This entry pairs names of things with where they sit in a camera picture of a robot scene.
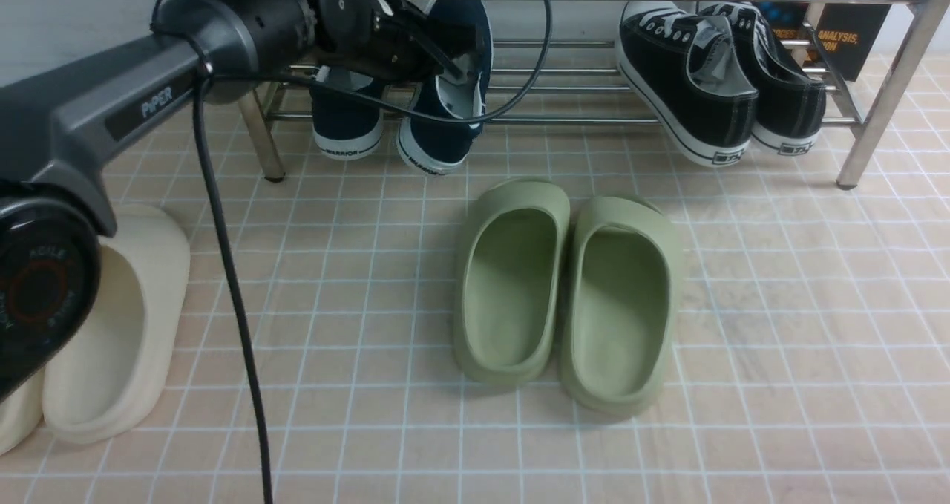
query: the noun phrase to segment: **shoe rack leg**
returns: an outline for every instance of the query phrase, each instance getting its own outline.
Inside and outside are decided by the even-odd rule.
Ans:
[[[888,75],[874,98],[864,126],[855,128],[854,143],[845,165],[838,174],[838,187],[842,190],[851,190],[858,186],[862,174],[868,168],[874,149],[881,141],[890,124],[891,118],[897,109],[900,97],[907,91],[907,85],[920,65],[920,59],[930,45],[930,41],[943,20],[950,0],[925,0],[917,6],[916,15],[907,27],[907,34],[894,61],[890,65]]]
[[[274,144],[274,137],[271,136],[270,128],[264,121],[264,114],[261,111],[261,99],[258,98],[257,91],[250,91],[237,101],[237,108],[240,109],[241,116],[247,124],[248,134],[251,135],[251,143],[254,145],[255,152],[258,153],[258,162],[261,163],[261,169],[264,171],[264,179],[272,183],[280,183],[284,180],[287,172],[284,171],[281,156]]]

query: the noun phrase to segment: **black cable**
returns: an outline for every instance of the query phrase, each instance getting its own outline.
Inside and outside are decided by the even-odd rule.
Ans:
[[[475,124],[485,124],[485,122],[490,122],[499,116],[505,114],[505,112],[511,111],[511,109],[518,105],[518,102],[522,101],[522,98],[531,91],[531,88],[534,87],[537,77],[540,75],[540,71],[544,66],[544,61],[547,59],[547,52],[551,48],[551,33],[554,28],[553,15],[551,13],[551,0],[542,0],[544,4],[544,40],[542,40],[542,45],[540,46],[540,53],[537,54],[537,61],[535,63],[534,70],[531,72],[530,77],[525,82],[525,85],[518,91],[512,98],[506,102],[504,105],[495,109],[495,111],[489,112],[488,114],[476,117],[476,118],[444,118],[442,116],[434,116],[431,114],[425,114],[425,112],[413,111],[410,108],[403,108],[403,106],[390,104],[390,102],[385,102],[373,96],[367,96],[366,94],[359,94],[358,92],[346,91],[342,88],[332,87],[331,85],[325,84],[325,82],[315,81],[313,79],[308,79],[300,77],[298,75],[289,75],[282,73],[274,74],[258,74],[258,73],[214,73],[212,76],[218,80],[224,81],[255,81],[255,82],[285,82],[288,85],[297,85],[298,87],[305,88],[314,88],[318,91],[329,92],[329,94],[335,94],[343,98],[347,98],[354,102],[363,102],[363,104],[372,105],[376,108],[386,109],[386,111],[392,111],[399,113],[401,115],[410,116],[412,118],[417,118],[425,122],[436,122],[436,124],[448,124],[448,125],[475,125]]]
[[[217,190],[217,181],[214,179],[214,166],[208,152],[208,141],[204,133],[204,95],[211,87],[211,79],[200,81],[199,87],[194,89],[192,108],[192,125],[194,126],[194,145],[197,146],[197,159],[201,164],[201,176],[204,178],[205,189],[208,190],[208,200],[211,206],[211,216],[214,219],[214,232],[217,233],[217,246],[220,247],[221,261],[224,263],[224,277],[228,281],[228,290],[231,292],[231,302],[235,308],[237,318],[237,332],[240,334],[240,347],[244,355],[244,368],[247,371],[247,381],[251,388],[251,403],[254,404],[254,418],[258,424],[258,444],[261,446],[261,480],[264,486],[264,504],[274,504],[274,490],[271,481],[271,445],[267,439],[267,422],[264,417],[264,401],[261,398],[261,383],[258,381],[258,368],[254,363],[254,349],[252,349],[251,330],[247,324],[247,311],[244,309],[244,298],[241,297],[238,271],[235,268],[234,254],[228,241],[228,226],[224,222],[224,209],[221,207],[221,195]]]

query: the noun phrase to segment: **cream slide sandal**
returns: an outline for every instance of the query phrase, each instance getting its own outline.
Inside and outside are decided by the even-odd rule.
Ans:
[[[0,403],[0,456],[26,439],[43,419],[43,371]]]
[[[43,413],[55,436],[92,443],[141,422],[168,376],[191,250],[181,228],[150,206],[116,208],[101,239],[99,294],[79,332],[45,369]]]

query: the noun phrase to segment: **sneaker heel label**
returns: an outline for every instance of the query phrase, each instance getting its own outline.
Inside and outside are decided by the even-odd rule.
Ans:
[[[733,163],[738,163],[739,159],[742,159],[742,154],[745,152],[745,149],[732,153],[723,153],[722,151],[717,151],[715,155],[712,156],[712,163],[716,166],[733,165]]]
[[[811,149],[812,143],[782,143],[778,148],[779,155],[793,156],[804,155]]]

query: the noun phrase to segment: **metal shoe rack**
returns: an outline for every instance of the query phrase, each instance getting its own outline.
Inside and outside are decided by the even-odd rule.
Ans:
[[[570,1],[570,0],[552,0],[552,1]],[[631,1],[631,0],[601,0],[601,1]],[[665,0],[665,1],[698,1],[698,0]],[[773,2],[807,2],[810,6],[805,14],[805,23],[803,24],[800,38],[797,40],[784,41],[787,48],[791,50],[807,50],[815,48],[818,51],[821,60],[819,64],[811,65],[805,68],[810,75],[821,76],[828,85],[828,95],[837,104],[841,111],[837,116],[825,116],[825,126],[839,126],[839,128],[850,128],[855,136],[851,152],[845,160],[844,166],[837,178],[837,185],[841,189],[852,189],[858,185],[866,166],[870,162],[871,155],[877,147],[883,132],[888,127],[895,109],[897,108],[900,97],[905,93],[920,59],[923,58],[930,41],[940,26],[940,20],[947,10],[950,0],[741,0],[741,1],[773,1]],[[873,104],[868,111],[863,111],[855,101],[851,89],[840,74],[833,68],[829,68],[829,61],[825,60],[825,49],[818,41],[813,24],[817,23],[821,16],[822,8],[825,4],[849,3],[849,4],[906,4],[913,13],[914,18],[910,27],[903,38],[900,49],[890,65],[890,71],[885,76],[885,81],[879,89]],[[537,48],[540,41],[529,40],[496,40],[495,48]],[[613,48],[613,42],[596,41],[555,41],[553,48],[582,48],[583,50],[608,50]],[[797,51],[795,56],[804,60],[804,52]],[[291,71],[305,72],[311,71],[315,64],[293,65]],[[496,68],[495,74],[527,74],[529,68]],[[618,74],[613,68],[546,68],[543,75],[546,76],[570,76],[571,78],[600,77],[604,75]],[[252,143],[258,153],[258,159],[264,171],[264,176],[268,180],[278,182],[285,175],[284,167],[281,163],[281,156],[278,154],[278,147],[275,146],[274,137],[271,135],[271,127],[274,122],[280,121],[309,121],[311,115],[308,112],[282,111],[281,106],[284,100],[284,94],[291,87],[284,85],[271,84],[266,88],[264,95],[258,97],[257,92],[250,92],[240,102],[238,107],[241,114],[247,122],[248,132],[251,135]],[[544,85],[536,87],[534,91],[543,92],[543,94],[610,94],[611,92],[625,92],[629,89],[625,85]],[[492,87],[490,91],[512,91],[509,87]],[[555,116],[555,115],[526,115],[509,113],[494,121],[496,124],[518,124],[518,125],[658,125],[658,120],[652,116],[639,116],[629,118],[608,118],[601,116]]]

